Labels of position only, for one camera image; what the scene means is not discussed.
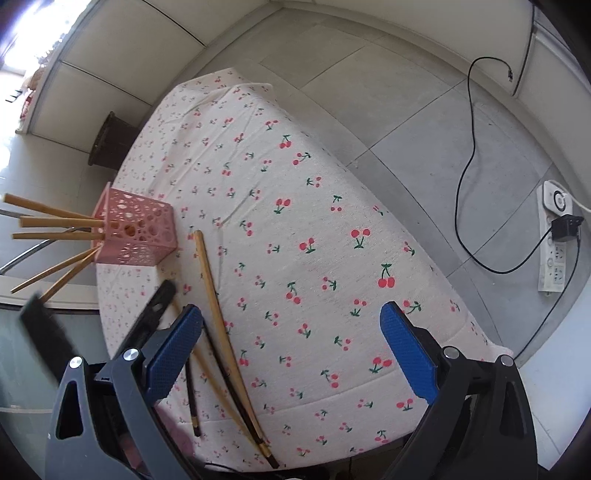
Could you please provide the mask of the left gloved hand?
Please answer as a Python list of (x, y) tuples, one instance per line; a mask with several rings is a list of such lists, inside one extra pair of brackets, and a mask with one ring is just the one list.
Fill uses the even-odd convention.
[(166, 428), (167, 433), (178, 447), (183, 457), (193, 466), (197, 464), (194, 452), (195, 439), (192, 428), (185, 422), (176, 418), (172, 412), (164, 406), (157, 405), (155, 411)]

